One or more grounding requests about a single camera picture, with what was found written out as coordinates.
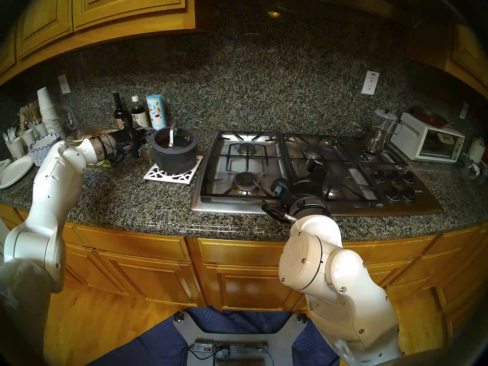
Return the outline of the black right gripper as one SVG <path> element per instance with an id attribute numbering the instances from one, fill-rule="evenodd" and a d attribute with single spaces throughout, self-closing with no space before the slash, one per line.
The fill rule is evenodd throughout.
<path id="1" fill-rule="evenodd" d="M 309 174 L 293 182 L 294 192 L 325 198 L 323 188 L 328 174 L 327 168 L 314 158 L 308 158 L 306 164 Z"/>

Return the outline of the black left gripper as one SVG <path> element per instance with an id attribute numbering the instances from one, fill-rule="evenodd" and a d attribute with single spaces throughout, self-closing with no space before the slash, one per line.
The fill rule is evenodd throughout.
<path id="1" fill-rule="evenodd" d="M 150 150 L 151 142 L 143 141 L 140 144 L 141 135 L 153 135 L 156 130 L 152 127 L 141 127 L 139 129 L 119 129 L 111 132 L 111 140 L 114 145 L 114 155 L 111 157 L 112 164 L 119 164 L 127 155 L 139 159 L 139 150 Z"/>

